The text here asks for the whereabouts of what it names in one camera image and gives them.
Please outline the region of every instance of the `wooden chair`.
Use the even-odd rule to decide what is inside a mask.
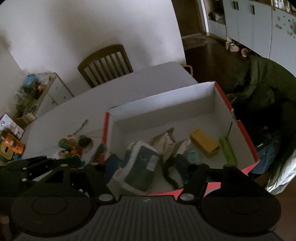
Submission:
[[[181,64],[181,66],[191,75],[193,76],[193,69],[191,65]]]
[[[133,72],[123,45],[100,49],[83,60],[77,68],[92,88],[96,86],[95,83],[100,85]]]

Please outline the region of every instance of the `yellow box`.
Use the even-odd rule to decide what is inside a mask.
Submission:
[[[3,142],[0,142],[0,156],[3,156],[7,160],[11,160],[14,152],[7,148]]]
[[[218,154],[220,146],[218,142],[211,139],[201,129],[196,129],[190,133],[191,141],[200,148],[207,158]]]

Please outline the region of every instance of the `metal bolt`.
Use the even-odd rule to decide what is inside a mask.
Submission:
[[[192,201],[194,199],[194,195],[191,193],[183,193],[180,196],[180,199],[183,201]]]
[[[111,194],[105,193],[99,196],[99,200],[102,202],[109,202],[113,199]]]

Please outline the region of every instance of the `white wall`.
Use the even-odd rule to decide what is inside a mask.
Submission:
[[[0,116],[5,112],[11,117],[15,114],[14,96],[22,86],[25,76],[6,44],[0,39]]]
[[[22,69],[56,72],[74,95],[89,89],[79,63],[111,44],[124,45],[134,71],[185,62],[171,0],[6,0],[0,31]]]

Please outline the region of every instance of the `white cabinet door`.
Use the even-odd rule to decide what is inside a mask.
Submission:
[[[253,7],[252,50],[269,58],[271,43],[271,7],[250,1]]]
[[[252,48],[253,13],[251,2],[246,0],[237,0],[237,6],[239,42],[248,48]]]
[[[226,21],[226,33],[227,37],[232,38],[236,41],[239,40],[238,24],[237,24],[237,13],[235,1],[223,0],[225,21]]]
[[[39,118],[57,106],[57,103],[53,101],[48,95],[46,95],[35,116]]]
[[[48,91],[48,95],[56,102],[58,105],[70,100],[73,98],[71,93],[63,85],[63,83],[56,78],[52,86]]]
[[[272,39],[269,58],[291,73],[296,57],[296,17],[275,9],[272,11]]]
[[[209,26],[209,32],[211,34],[214,34],[224,40],[227,40],[226,38],[226,26],[224,24],[217,23],[214,20],[208,20],[208,26]]]

